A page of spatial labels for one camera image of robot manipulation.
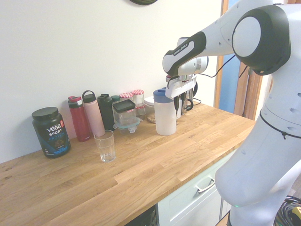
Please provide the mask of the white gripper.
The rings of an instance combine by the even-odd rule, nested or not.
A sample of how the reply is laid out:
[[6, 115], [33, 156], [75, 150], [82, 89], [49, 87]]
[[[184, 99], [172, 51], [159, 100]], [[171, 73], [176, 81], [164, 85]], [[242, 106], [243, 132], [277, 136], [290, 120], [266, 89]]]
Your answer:
[[175, 110], [179, 109], [179, 95], [182, 94], [182, 104], [187, 104], [187, 91], [194, 88], [197, 82], [197, 75], [181, 75], [171, 77], [166, 76], [166, 97], [174, 98], [174, 107]]

